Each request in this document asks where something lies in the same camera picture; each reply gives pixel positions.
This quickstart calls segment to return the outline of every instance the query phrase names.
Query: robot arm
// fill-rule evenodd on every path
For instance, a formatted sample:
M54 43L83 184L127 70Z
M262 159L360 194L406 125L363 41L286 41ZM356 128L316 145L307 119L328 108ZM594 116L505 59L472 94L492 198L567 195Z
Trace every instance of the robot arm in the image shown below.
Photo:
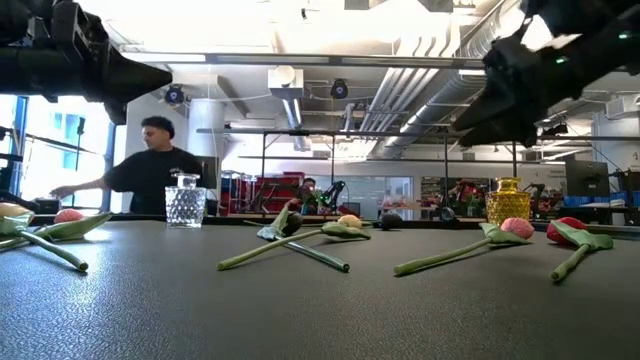
M578 99L585 86L624 67L640 72L640 4L634 0L524 0L525 20L513 35L496 40L484 57L487 85L453 124L470 130L461 146L518 141L535 144L535 123L550 106ZM554 37L580 34L559 49L531 51L521 44L534 15Z
M338 209L338 198L345 186L344 181L336 181L331 184L331 186L322 193L322 197L320 198L321 205L330 208L331 212L335 212Z
M0 2L0 93L81 95L126 122L128 102L172 82L171 73L124 58L98 16L71 0Z

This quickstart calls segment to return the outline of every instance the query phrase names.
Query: man's arm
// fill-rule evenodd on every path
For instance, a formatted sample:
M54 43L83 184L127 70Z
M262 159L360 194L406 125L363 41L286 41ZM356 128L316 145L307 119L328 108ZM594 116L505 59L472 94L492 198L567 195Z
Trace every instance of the man's arm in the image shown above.
M137 163L138 157L136 155L137 154L133 154L132 156L126 158L122 163L114 166L99 179L78 185L60 186L56 189L53 189L51 191L51 195L57 198L64 198L72 195L76 191L92 189L111 189L116 192L131 191L133 187L130 181L130 179L133 178L131 176L131 171L133 171Z

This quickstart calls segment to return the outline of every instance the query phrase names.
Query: table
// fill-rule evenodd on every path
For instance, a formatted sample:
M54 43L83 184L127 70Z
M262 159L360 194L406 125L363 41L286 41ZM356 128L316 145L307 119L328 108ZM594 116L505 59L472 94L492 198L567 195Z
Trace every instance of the table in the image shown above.
M263 244L250 226L166 229L109 222L65 245L81 275L37 247L0 253L1 359L638 358L640 242L588 257L560 286L570 251L493 251L395 278L394 265L482 238L480 230L372 230L366 242L305 243L343 274L287 249L225 272Z

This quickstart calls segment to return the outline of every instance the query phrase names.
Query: yellow glass vase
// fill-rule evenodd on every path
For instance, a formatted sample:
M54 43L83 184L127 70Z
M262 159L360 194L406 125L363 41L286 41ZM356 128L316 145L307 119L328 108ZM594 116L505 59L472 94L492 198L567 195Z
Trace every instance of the yellow glass vase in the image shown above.
M502 225L512 217L529 220L530 195L518 190L520 178L498 178L498 191L487 195L487 218L490 223Z

